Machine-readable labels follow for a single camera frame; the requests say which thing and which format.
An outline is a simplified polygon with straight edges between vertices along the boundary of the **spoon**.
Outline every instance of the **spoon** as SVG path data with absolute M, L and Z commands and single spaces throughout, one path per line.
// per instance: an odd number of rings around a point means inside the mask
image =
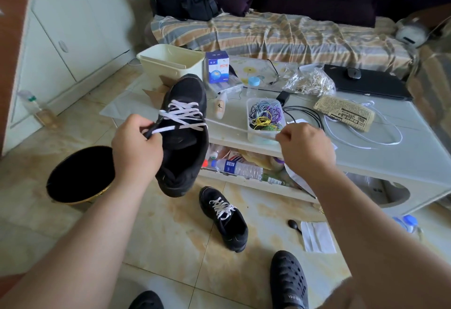
M 298 223 L 294 220 L 288 220 L 288 226 L 290 226 L 292 229 L 299 231 L 302 235 L 302 231 L 298 227 Z

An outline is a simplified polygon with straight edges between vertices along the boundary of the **cabinet door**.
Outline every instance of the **cabinet door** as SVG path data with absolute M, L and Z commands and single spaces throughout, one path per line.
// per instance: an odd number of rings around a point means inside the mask
M 114 57 L 142 43 L 149 0 L 88 0 Z
M 113 59 L 87 0 L 35 0 L 33 11 L 77 81 Z
M 74 84 L 75 79 L 31 12 L 18 90 L 29 90 L 39 100 L 49 102 Z M 22 101 L 15 101 L 12 124 L 28 116 Z

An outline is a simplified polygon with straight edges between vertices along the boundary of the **light blue bottle cap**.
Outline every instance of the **light blue bottle cap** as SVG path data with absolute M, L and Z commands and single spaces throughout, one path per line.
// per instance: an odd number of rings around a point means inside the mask
M 260 84 L 260 78 L 257 78 L 256 76 L 251 76 L 248 79 L 248 85 L 250 86 L 258 86 Z
M 412 216 L 412 215 L 404 215 L 403 217 L 402 217 L 402 220 L 406 223 L 406 224 L 408 224 L 408 225 L 410 225 L 410 226 L 418 226 L 418 220 L 417 220 L 417 218 L 416 217 L 414 217 L 414 216 Z

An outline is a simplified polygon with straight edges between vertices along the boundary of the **cabinet handle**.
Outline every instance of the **cabinet handle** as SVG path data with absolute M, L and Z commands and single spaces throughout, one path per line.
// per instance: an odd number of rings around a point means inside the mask
M 67 49 L 67 45 L 63 41 L 58 41 L 58 44 L 61 50 L 63 50 L 64 52 L 69 52 L 69 50 Z

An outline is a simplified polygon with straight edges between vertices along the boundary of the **folded newspaper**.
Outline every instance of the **folded newspaper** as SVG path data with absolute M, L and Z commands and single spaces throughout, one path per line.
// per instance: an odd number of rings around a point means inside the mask
M 313 106 L 313 109 L 364 132 L 369 131 L 374 120 L 374 111 L 337 97 L 323 96 Z

